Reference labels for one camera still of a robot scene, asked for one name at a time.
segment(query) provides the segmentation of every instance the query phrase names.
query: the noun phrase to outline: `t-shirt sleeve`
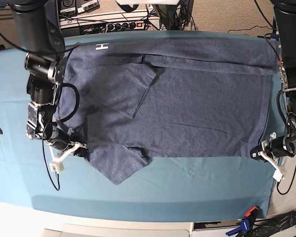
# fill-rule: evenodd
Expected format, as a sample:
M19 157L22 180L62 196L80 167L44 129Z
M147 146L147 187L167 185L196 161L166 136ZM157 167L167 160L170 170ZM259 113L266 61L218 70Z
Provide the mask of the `t-shirt sleeve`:
M145 64L99 65L78 73L70 83L78 88L82 107L96 101L133 118L155 77Z
M149 163L143 148L107 142L89 143L88 146L90 155L86 160L115 185Z

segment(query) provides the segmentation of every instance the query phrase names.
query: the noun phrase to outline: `orange clamp tip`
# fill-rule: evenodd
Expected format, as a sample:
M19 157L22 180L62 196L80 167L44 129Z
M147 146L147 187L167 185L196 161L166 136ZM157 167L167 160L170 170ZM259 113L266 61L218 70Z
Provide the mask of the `orange clamp tip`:
M257 206L252 207L252 208L246 213L245 216L246 216L246 217L250 216L251 212L253 212L255 209L258 210L258 207L257 207Z

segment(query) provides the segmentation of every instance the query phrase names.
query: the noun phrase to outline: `clamp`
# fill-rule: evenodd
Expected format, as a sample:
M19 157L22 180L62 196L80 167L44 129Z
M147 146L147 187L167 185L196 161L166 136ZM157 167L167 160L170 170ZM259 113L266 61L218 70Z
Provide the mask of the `clamp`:
M242 237L246 236L247 233L251 232L253 229L253 225L257 219L258 216L259 207L254 206L246 213L246 218L243 219L240 223L237 223L239 225L238 228L229 231L226 233L228 236L232 236L235 234L238 234L236 237Z

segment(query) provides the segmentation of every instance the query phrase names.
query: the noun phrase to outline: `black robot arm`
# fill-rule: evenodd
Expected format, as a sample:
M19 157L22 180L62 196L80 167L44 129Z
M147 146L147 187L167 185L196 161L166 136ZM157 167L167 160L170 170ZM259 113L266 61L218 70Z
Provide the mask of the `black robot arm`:
M296 0L271 0L271 2L274 5L282 49L280 57L282 89L277 95L277 107L287 134L276 137L276 134L272 133L268 141L262 141L251 150L251 157L271 162L276 168L273 177L280 182L283 172L273 159L296 155Z
M6 0L9 4L22 44L30 51L25 59L25 68L30 71L27 93L31 96L26 135L31 139L45 141L59 150L59 157L50 163L52 171L63 169L62 161L68 155L85 157L86 144L79 141L72 129L64 132L53 122L64 87L67 56L65 41L59 28L56 0ZM77 105L79 94L76 93Z

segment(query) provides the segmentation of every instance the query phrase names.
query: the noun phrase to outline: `folded t-shirt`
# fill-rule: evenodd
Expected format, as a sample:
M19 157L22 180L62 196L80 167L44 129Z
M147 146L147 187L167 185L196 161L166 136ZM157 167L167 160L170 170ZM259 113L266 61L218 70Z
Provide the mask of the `folded t-shirt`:
M264 133L276 73L265 42L163 39L107 46L72 53L65 82L77 86L80 107L65 126L84 131L86 160L113 183L152 156L250 157ZM73 104L74 94L64 90L56 115L65 117Z

